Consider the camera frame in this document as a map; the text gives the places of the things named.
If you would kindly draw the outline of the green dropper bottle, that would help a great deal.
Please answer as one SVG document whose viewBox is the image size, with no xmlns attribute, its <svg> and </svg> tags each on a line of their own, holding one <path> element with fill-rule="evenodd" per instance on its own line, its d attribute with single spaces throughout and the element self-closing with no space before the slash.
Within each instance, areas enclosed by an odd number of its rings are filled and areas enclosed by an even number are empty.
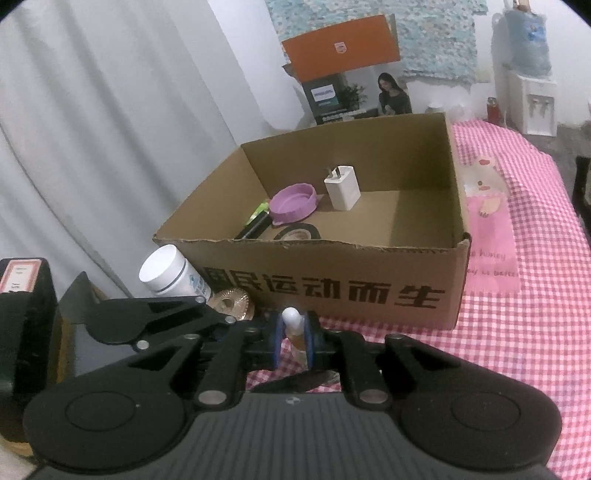
<svg viewBox="0 0 591 480">
<path fill-rule="evenodd" d="M 290 340 L 290 352 L 304 370 L 308 370 L 308 316 L 294 307 L 283 309 L 280 314 L 283 320 L 284 333 Z"/>
</svg>

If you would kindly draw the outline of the white power adapter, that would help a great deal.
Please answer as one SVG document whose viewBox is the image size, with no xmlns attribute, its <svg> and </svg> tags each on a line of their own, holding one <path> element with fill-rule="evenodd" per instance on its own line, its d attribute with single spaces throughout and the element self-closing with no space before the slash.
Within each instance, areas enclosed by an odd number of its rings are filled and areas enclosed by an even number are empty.
<svg viewBox="0 0 591 480">
<path fill-rule="evenodd" d="M 361 197 L 361 191 L 353 166 L 332 168 L 324 180 L 332 207 L 339 211 L 352 210 Z"/>
</svg>

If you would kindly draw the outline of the gold round tin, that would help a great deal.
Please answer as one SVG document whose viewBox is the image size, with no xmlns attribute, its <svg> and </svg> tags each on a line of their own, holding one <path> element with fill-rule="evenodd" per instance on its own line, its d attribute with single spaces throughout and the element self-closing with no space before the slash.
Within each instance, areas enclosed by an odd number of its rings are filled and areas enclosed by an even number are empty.
<svg viewBox="0 0 591 480">
<path fill-rule="evenodd" d="M 252 320 L 256 310 L 249 294 L 240 288 L 214 293 L 207 305 L 218 313 L 235 317 L 238 321 Z"/>
</svg>

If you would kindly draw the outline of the black tape roll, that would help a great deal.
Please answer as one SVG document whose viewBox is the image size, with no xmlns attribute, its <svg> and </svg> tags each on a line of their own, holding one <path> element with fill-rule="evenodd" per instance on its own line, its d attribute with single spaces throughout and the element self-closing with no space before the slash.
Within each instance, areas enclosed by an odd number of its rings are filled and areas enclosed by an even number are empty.
<svg viewBox="0 0 591 480">
<path fill-rule="evenodd" d="M 308 241 L 321 239 L 318 228 L 308 223 L 294 223 L 280 229 L 274 241 Z"/>
</svg>

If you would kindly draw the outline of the green marker pen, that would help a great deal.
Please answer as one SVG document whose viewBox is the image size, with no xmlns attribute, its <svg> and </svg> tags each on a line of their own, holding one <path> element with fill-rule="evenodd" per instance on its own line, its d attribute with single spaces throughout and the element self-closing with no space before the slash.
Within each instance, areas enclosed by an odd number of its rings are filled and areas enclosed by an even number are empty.
<svg viewBox="0 0 591 480">
<path fill-rule="evenodd" d="M 256 211 L 249 217 L 249 221 L 246 222 L 245 227 L 235 236 L 235 240 L 259 238 L 271 224 L 273 224 L 273 219 L 270 217 L 269 202 L 264 201 L 259 204 Z"/>
</svg>

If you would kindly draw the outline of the brown cardboard box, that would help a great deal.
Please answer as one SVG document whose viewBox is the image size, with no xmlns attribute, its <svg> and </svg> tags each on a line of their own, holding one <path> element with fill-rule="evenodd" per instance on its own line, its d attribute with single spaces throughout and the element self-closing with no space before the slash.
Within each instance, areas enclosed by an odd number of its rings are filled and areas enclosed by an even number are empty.
<svg viewBox="0 0 591 480">
<path fill-rule="evenodd" d="M 325 178 L 353 166 L 361 197 L 332 207 Z M 320 198 L 308 224 L 321 239 L 274 241 L 280 228 L 235 240 L 259 204 L 308 183 Z M 451 330 L 471 236 L 458 152 L 443 114 L 315 126 L 245 143 L 156 231 L 212 288 L 245 289 L 259 305 Z"/>
</svg>

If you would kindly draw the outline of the purple plastic bowl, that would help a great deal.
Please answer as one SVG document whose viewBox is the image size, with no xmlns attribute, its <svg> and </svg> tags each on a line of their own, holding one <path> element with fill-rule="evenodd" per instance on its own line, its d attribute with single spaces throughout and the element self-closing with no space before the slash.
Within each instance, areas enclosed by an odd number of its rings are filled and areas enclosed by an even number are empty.
<svg viewBox="0 0 591 480">
<path fill-rule="evenodd" d="M 297 183 L 283 188 L 270 199 L 269 210 L 273 226 L 304 220 L 318 208 L 318 194 L 308 183 Z"/>
</svg>

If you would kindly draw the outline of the white pill bottle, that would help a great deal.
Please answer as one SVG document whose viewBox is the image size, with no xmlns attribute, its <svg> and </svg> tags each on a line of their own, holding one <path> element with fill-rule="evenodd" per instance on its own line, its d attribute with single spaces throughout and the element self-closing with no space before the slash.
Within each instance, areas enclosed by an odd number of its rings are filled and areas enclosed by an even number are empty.
<svg viewBox="0 0 591 480">
<path fill-rule="evenodd" d="M 138 279 L 156 296 L 202 296 L 207 301 L 212 296 L 204 277 L 171 244 L 159 247 L 146 258 Z"/>
</svg>

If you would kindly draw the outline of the orange Philips box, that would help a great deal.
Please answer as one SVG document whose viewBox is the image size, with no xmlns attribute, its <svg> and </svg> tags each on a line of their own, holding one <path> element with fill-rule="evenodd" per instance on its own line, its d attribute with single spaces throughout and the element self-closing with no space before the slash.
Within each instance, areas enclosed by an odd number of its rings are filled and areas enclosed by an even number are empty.
<svg viewBox="0 0 591 480">
<path fill-rule="evenodd" d="M 402 73 L 393 14 L 332 24 L 281 46 L 283 69 L 300 83 L 318 125 L 381 115 L 379 77 Z"/>
</svg>

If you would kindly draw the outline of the white curtain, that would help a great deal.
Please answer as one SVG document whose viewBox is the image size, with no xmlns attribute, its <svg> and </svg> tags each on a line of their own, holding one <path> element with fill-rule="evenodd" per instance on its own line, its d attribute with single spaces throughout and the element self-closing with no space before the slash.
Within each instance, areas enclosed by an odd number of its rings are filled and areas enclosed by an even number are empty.
<svg viewBox="0 0 591 480">
<path fill-rule="evenodd" d="M 235 148 L 308 121 L 262 1 L 25 1 L 1 23 L 1 253 L 142 296 L 153 233 Z"/>
</svg>

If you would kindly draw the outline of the water dispenser with bottle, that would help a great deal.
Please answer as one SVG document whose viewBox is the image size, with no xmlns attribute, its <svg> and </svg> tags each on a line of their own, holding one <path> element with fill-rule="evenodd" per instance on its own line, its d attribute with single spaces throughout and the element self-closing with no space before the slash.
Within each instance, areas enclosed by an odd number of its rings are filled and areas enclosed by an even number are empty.
<svg viewBox="0 0 591 480">
<path fill-rule="evenodd" d="M 504 74 L 505 119 L 520 133 L 557 134 L 557 83 L 552 78 L 547 17 L 535 13 L 528 1 L 506 1 L 493 17 Z"/>
</svg>

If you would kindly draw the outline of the blue patterned wall cloth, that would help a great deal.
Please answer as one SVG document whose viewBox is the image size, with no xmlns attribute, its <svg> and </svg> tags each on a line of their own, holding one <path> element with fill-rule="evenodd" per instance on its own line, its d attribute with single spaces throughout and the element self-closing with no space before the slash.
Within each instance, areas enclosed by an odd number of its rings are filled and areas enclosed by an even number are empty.
<svg viewBox="0 0 591 480">
<path fill-rule="evenodd" d="M 407 78 L 472 83 L 485 1 L 267 1 L 295 77 L 402 64 Z"/>
</svg>

